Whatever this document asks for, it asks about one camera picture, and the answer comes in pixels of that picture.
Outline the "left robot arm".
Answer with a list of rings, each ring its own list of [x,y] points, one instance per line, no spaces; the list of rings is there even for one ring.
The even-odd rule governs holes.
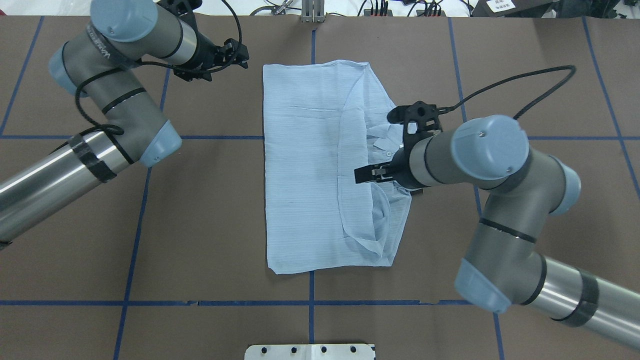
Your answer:
[[[230,66],[249,66],[242,25],[222,2],[237,37],[216,44],[195,16],[201,0],[92,0],[85,28],[48,63],[87,129],[1,183],[1,248],[129,166],[153,167],[183,143],[134,70],[157,67],[185,82],[210,82]]]

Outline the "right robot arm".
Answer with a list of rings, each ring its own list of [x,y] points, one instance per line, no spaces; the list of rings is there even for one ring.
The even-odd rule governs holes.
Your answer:
[[[470,183],[487,201],[455,290],[487,312],[529,306],[552,321],[639,349],[639,294],[535,251],[546,220],[578,201],[581,179],[530,146],[518,121],[491,115],[438,134],[405,134],[391,161],[354,170],[356,183],[409,190]]]

